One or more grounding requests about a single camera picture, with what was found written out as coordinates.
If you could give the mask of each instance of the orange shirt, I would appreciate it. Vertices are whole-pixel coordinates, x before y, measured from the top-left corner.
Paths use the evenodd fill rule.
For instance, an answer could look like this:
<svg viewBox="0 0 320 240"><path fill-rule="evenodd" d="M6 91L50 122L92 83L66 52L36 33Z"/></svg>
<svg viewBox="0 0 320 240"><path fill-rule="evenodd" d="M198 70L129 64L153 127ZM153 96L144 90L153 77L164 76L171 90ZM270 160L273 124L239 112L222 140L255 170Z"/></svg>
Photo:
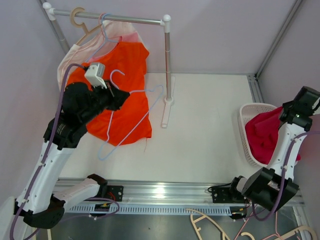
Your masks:
<svg viewBox="0 0 320 240"><path fill-rule="evenodd" d="M98 62L105 65L103 79L109 80L110 73L118 69L125 75L115 72L112 81L120 90L130 92L145 89L145 74L147 73L146 59L148 50L141 42L119 42L118 45ZM77 68L70 76L67 85L75 82L86 83L91 89L90 83L84 76L84 70ZM120 110L115 111L109 131L109 143L116 146L136 126L149 110L148 99L145 92L132 93L125 101ZM107 131L111 117L110 110L104 110L86 127L90 134L107 140ZM141 138L151 138L152 127L149 116L145 117L137 128L123 141L121 145L132 144Z"/></svg>

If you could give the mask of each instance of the clothing rack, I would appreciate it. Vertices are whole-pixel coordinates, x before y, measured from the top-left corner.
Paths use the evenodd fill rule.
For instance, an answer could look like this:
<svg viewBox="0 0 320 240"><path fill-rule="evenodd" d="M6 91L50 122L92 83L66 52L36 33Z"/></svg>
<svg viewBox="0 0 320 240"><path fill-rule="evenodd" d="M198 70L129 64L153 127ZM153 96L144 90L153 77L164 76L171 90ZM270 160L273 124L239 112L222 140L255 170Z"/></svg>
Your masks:
<svg viewBox="0 0 320 240"><path fill-rule="evenodd" d="M59 23L57 22L56 15L60 16L70 16L71 11L69 10L61 10L55 9L51 6L49 2L42 2L42 0L38 0L43 9L46 12L48 19L51 22L52 29L55 33L56 38L58 39L61 48L64 53L67 53L70 50L70 45L66 40L66 37L60 28ZM78 18L87 18L87 19L98 19L99 13L92 12L78 12L75 14ZM171 61L170 61L170 15L166 14L162 19L148 19L148 18L136 18L129 16L119 16L119 15L107 15L103 18L103 20L111 20L111 21L119 21L119 22L129 22L136 24L148 24L148 25L156 25L163 27L164 30L164 52L165 52L165 79L166 79L166 97L164 98L165 106L162 117L163 128L166 128L169 123L169 116L171 111L171 106L174 104L173 92L175 87L175 77L171 76Z"/></svg>

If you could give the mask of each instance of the gray floor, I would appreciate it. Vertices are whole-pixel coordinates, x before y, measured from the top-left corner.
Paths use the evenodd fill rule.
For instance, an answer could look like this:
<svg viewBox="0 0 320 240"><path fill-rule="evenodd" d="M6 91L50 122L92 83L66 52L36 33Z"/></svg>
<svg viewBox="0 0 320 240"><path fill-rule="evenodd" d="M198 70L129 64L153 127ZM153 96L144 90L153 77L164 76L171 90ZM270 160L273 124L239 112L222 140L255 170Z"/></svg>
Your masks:
<svg viewBox="0 0 320 240"><path fill-rule="evenodd" d="M227 216L212 216L222 229L233 240L243 225L243 220L233 222ZM256 240L275 233L275 215L265 222L252 217L243 232L251 233ZM208 220L199 221L200 234L203 240L219 240L221 234ZM291 207L278 211L278 232L285 234L297 227L296 218ZM51 230L53 240L197 240L190 216L174 215L124 215L94 221L88 217L79 217L60 223ZM47 232L41 231L38 239L46 240ZM249 239L240 236L239 240ZM297 240L296 236L288 238Z"/></svg>

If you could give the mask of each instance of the pink garment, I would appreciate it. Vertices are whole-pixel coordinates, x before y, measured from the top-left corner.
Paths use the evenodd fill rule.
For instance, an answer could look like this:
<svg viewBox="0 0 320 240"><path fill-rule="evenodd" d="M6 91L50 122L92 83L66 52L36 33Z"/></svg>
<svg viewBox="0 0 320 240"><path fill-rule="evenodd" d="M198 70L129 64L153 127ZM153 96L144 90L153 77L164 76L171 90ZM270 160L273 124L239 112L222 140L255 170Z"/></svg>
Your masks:
<svg viewBox="0 0 320 240"><path fill-rule="evenodd" d="M122 36L136 33L138 35L137 42L141 42L143 44L141 37L139 36L136 29L130 22L104 20L103 26L106 31L106 35L110 39L117 41L117 39L119 39ZM92 56L92 54L95 53L95 51L104 43L104 41L105 37L102 34L102 31L99 31L97 35L94 36L94 38L92 38L85 44L81 46L74 44L70 48L69 52L64 56L63 60L61 61L57 69L57 81L59 88L61 88L62 79L67 67L71 63L82 64L86 62ZM105 45L103 45L103 47L99 50L99 54L106 55L107 53L111 52L116 45L116 42L106 42ZM69 76L75 69L76 67L71 68Z"/></svg>
<svg viewBox="0 0 320 240"><path fill-rule="evenodd" d="M245 125L245 132L251 153L262 164L268 164L278 142L278 128L281 121L282 106L273 111L263 112L255 116Z"/></svg>
<svg viewBox="0 0 320 240"><path fill-rule="evenodd" d="M114 41L118 41L118 42L126 42L126 43L138 43L140 42L139 39L139 34L137 32L133 32L133 33L129 33L120 37L113 37L110 38L111 40ZM109 54L109 52L107 54L103 54L103 55L99 55L99 53L105 53L108 52L108 46L103 46L96 54L95 56L93 56L92 58L90 58L88 60L88 63L92 63L92 62L96 62L98 61L100 58L106 56L107 54Z"/></svg>

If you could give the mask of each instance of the white wall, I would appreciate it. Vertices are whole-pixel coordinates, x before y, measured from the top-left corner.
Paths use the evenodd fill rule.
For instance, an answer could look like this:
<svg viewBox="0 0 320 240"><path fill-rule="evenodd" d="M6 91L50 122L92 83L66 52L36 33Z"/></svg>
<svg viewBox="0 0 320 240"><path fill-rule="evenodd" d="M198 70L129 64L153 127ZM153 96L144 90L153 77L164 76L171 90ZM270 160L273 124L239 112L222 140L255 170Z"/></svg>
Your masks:
<svg viewBox="0 0 320 240"><path fill-rule="evenodd" d="M38 160L64 55L35 0L2 2L0 32L1 205L20 194Z"/></svg>
<svg viewBox="0 0 320 240"><path fill-rule="evenodd" d="M307 0L260 78L267 103L281 105L292 100L302 86L320 91L320 1ZM320 130L320 115L312 130ZM295 169L318 234L320 234L320 136L309 136L301 147L302 161Z"/></svg>
<svg viewBox="0 0 320 240"><path fill-rule="evenodd" d="M51 0L57 9L161 19L172 17L174 73L254 73L259 68L294 0ZM70 44L82 35L67 16L58 21ZM78 19L96 26L95 19ZM149 46L148 71L164 72L161 27L136 24Z"/></svg>

